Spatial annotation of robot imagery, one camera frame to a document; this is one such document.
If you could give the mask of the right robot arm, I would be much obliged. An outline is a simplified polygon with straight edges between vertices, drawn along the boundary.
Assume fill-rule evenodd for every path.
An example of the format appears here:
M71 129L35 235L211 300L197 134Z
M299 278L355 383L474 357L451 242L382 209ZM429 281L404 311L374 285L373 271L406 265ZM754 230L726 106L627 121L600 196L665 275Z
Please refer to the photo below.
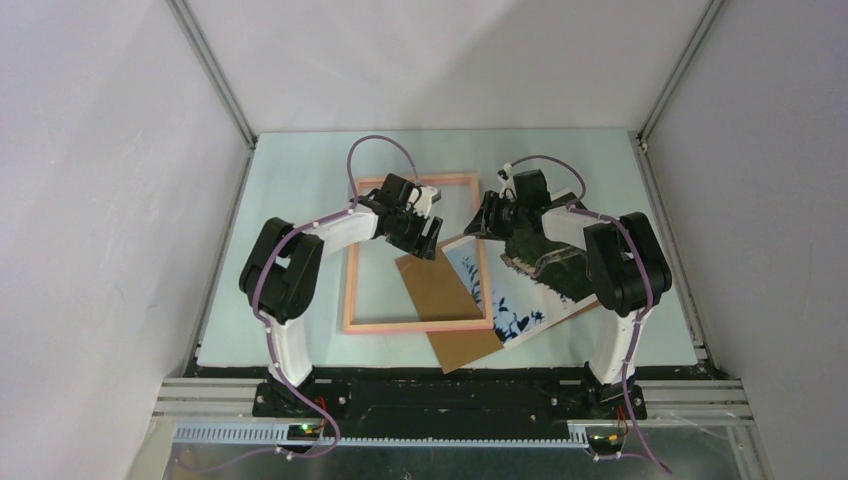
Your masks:
M642 212L620 217L553 198L538 169L504 167L502 186L485 192L466 236L501 242L503 262L535 283L577 301L592 297L610 311L581 392L585 411L606 418L629 397L642 325L672 286L653 227Z

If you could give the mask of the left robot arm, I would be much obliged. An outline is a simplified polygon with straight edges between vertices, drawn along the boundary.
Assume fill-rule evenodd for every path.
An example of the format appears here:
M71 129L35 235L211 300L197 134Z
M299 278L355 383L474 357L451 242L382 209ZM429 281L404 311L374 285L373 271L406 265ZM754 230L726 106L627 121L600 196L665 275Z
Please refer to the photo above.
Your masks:
M315 388L304 382L313 369L304 314L314 298L322 260L377 238L417 258L434 259L442 220L430 211L440 198L434 186L389 174L380 187L310 223L296 226L280 218L265 222L240 274L239 288L263 324L269 370L283 383L277 402L290 415L304 416L316 403Z

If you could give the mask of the Great Wall photo print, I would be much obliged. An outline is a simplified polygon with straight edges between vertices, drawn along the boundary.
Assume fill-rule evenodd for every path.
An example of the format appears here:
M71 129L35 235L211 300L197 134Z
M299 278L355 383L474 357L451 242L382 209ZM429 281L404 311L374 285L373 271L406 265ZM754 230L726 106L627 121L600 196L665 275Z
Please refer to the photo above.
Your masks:
M442 252L478 307L489 293L492 333L506 349L599 305L594 295L576 300L507 266L501 242L461 237L448 241Z

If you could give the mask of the brown cardboard backing board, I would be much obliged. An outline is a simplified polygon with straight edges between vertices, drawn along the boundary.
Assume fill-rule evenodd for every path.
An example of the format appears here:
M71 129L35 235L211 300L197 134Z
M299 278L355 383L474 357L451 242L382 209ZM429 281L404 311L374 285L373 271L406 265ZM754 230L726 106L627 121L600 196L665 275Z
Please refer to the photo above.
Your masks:
M427 333L443 372L449 373L501 350L493 330L490 296L484 293L478 307L442 252L449 239L437 247L435 260L412 255L395 259L395 265L420 321L442 322L442 327ZM565 295L573 299L593 295L584 277L569 279Z

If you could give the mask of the right aluminium corner post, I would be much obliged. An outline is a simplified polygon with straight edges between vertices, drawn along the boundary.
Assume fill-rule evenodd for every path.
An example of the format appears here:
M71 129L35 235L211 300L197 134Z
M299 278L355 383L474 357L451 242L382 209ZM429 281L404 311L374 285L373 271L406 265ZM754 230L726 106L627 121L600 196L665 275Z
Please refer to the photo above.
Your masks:
M699 16L695 27L688 36L683 49L675 60L672 69L666 78L660 92L653 102L647 117L637 132L637 139L641 144L647 144L652 133L660 123L662 115L671 102L678 87L684 80L696 56L706 43L713 25L718 20L722 10L727 4L726 0L709 0Z

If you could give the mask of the aluminium corner post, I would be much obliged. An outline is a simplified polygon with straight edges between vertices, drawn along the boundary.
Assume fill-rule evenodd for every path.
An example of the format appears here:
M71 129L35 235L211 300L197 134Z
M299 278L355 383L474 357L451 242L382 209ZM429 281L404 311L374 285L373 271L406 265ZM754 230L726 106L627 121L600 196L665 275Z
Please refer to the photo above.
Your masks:
M252 128L190 2L167 0L166 4L239 137L249 150L253 150L256 147L258 135Z
M709 0L699 16L695 27L688 36L683 49L675 60L672 69L666 78L660 92L653 102L647 117L637 132L637 139L641 144L647 144L652 133L660 123L662 115L671 102L678 87L684 80L696 56L706 43L713 25L718 20L722 10L727 4L726 0Z

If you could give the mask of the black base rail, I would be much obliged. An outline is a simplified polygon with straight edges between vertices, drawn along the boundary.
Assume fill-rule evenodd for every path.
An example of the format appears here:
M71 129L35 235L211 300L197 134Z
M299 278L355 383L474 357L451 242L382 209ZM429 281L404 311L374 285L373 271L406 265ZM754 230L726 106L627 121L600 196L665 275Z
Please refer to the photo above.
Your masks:
M597 402L587 368L459 369L317 367L296 390L266 377L256 388L258 418L314 418L331 439L564 440L579 421L644 420L646 401Z

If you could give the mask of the left aluminium corner post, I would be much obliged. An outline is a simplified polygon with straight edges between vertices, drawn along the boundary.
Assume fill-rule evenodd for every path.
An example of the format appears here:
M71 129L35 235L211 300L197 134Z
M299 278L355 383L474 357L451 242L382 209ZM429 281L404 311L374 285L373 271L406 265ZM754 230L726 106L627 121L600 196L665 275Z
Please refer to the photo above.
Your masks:
M239 137L249 150L253 150L256 147L258 135L252 128L190 2L167 0L166 4Z

